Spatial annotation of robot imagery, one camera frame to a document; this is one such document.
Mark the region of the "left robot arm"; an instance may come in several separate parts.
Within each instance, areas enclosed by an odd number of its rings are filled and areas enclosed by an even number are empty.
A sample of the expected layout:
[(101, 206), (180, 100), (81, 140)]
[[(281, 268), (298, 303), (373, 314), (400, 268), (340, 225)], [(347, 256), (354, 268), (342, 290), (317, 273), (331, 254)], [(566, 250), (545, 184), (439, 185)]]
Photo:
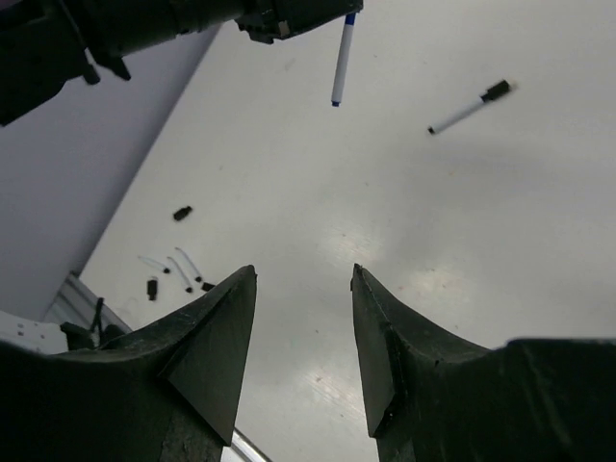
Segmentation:
[(272, 44), (363, 10), (361, 1), (38, 0), (1, 4), (1, 123), (54, 98), (98, 67), (128, 81), (125, 56), (227, 21)]

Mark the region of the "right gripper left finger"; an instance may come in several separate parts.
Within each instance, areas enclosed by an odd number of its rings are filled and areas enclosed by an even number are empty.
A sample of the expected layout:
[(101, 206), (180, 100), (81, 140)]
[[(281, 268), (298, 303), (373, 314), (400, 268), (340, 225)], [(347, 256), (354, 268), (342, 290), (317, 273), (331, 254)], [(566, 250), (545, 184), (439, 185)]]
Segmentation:
[(232, 441), (257, 293), (245, 266), (95, 349), (1, 345), (5, 461), (218, 461)]

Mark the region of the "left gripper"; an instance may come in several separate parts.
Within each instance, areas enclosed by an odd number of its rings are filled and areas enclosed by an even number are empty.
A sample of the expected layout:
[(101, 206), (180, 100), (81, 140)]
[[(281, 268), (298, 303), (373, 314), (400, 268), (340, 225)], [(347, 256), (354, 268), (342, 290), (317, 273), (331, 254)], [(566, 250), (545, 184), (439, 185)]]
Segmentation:
[(328, 22), (359, 13), (362, 0), (263, 0), (253, 1), (236, 20), (239, 30), (253, 41), (273, 44), (308, 33)]

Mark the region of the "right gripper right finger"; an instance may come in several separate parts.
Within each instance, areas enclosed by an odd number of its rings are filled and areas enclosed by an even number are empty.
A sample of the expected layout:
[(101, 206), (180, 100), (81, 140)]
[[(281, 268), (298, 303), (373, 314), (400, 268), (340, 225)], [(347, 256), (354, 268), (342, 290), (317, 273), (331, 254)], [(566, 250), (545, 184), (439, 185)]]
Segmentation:
[(615, 344), (464, 340), (367, 269), (350, 282), (369, 435), (383, 461), (611, 461)]

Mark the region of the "white pen black tip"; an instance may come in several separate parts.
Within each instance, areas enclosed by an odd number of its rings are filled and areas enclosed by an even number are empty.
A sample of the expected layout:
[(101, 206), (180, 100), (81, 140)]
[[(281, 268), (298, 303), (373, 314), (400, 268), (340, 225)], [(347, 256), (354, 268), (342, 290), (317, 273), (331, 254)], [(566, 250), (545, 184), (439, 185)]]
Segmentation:
[(484, 104), (485, 104), (485, 102), (481, 98), (471, 102), (470, 104), (468, 104), (465, 107), (459, 109), (458, 111), (454, 112), (453, 114), (446, 116), (444, 119), (429, 125), (427, 127), (427, 133), (432, 135), (432, 136), (438, 135), (439, 133), (443, 132), (444, 130), (450, 128), (450, 126), (458, 123), (459, 121), (463, 120), (464, 118), (466, 118), (466, 117), (474, 114), (478, 110), (480, 110), (484, 106)]

